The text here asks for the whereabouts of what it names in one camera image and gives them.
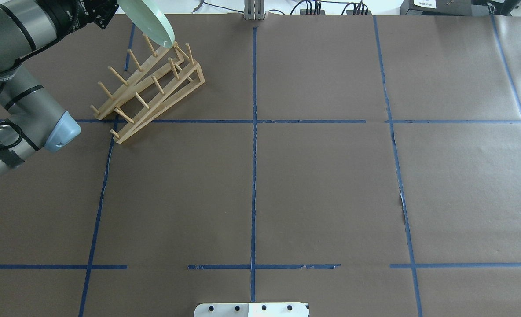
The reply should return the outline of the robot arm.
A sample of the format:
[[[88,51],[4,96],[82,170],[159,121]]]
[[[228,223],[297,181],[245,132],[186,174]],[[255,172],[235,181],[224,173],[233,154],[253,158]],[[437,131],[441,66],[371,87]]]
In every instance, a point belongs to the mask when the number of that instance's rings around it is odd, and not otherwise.
[[[57,152],[81,132],[44,86],[25,68],[31,57],[89,23],[104,29],[116,0],[10,0],[0,4],[0,177],[41,149]]]

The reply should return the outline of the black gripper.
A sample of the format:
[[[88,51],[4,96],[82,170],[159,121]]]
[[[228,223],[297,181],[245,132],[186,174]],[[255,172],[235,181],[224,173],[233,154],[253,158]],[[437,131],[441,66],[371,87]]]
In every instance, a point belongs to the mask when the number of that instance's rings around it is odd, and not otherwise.
[[[37,4],[51,19],[58,37],[90,23],[105,29],[119,8],[117,0],[37,0]]]

